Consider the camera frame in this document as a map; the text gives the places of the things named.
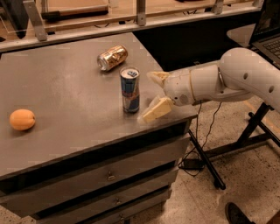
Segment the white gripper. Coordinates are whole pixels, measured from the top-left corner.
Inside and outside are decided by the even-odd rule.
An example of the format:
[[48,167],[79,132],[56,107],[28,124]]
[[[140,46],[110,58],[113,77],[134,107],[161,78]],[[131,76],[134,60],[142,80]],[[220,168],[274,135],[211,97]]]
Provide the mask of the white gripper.
[[149,107],[137,118],[140,124],[152,123],[158,118],[167,115],[176,106],[191,105],[194,103],[191,87],[190,71],[148,72],[147,77],[164,87],[165,97],[156,96]]

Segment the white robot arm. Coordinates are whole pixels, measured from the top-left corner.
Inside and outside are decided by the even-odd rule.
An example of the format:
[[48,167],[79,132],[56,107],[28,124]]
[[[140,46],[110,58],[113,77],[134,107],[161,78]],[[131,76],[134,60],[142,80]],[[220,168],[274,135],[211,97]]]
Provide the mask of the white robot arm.
[[176,106],[198,101],[239,102],[256,95],[280,112],[280,70],[246,48],[226,51],[219,61],[173,72],[148,72],[164,96],[156,97],[138,117],[151,123]]

